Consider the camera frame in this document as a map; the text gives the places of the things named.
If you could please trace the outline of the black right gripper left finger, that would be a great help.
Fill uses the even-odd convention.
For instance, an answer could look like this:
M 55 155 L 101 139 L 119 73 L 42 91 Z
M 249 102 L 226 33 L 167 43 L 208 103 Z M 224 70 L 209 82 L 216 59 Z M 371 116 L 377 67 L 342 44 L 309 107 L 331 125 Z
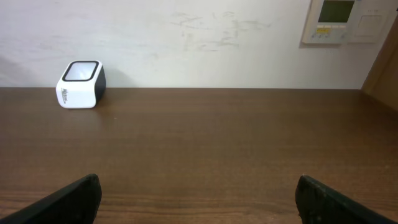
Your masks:
M 101 202 L 101 185 L 89 174 L 1 219 L 1 223 L 93 223 Z

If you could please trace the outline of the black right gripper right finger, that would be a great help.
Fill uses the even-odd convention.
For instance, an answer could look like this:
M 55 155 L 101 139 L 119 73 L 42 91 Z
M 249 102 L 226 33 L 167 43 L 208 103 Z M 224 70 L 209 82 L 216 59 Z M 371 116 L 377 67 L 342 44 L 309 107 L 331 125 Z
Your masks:
M 303 223 L 397 224 L 309 175 L 299 178 L 295 203 Z

